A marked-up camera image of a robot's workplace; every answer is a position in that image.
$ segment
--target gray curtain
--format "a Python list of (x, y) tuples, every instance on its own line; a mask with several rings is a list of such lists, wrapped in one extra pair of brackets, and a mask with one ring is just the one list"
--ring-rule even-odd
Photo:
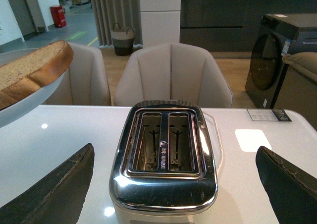
[(117, 22), (124, 27), (133, 27), (134, 44), (141, 43), (139, 0), (91, 0), (96, 18), (100, 46), (112, 45), (110, 32)]

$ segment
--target toast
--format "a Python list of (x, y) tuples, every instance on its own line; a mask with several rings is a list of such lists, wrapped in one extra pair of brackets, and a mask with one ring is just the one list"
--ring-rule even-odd
[(72, 60), (70, 45), (57, 41), (0, 66), (0, 110), (53, 83)]

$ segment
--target toaster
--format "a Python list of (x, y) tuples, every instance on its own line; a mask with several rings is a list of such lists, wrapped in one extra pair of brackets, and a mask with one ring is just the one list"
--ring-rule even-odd
[(125, 122), (109, 180), (120, 224), (210, 223), (215, 161), (201, 109), (187, 101), (143, 101)]

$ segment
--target doorway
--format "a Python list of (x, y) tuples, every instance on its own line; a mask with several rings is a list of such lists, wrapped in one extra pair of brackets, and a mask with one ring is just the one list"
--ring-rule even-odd
[(34, 21), (26, 0), (9, 0), (15, 19), (20, 27), (24, 39), (36, 34)]

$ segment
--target red trash bin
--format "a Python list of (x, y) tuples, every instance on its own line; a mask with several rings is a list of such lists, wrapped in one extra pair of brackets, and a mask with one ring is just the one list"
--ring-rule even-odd
[(51, 7), (51, 14), (53, 17), (55, 27), (66, 26), (66, 20), (65, 20), (62, 6), (52, 6)]

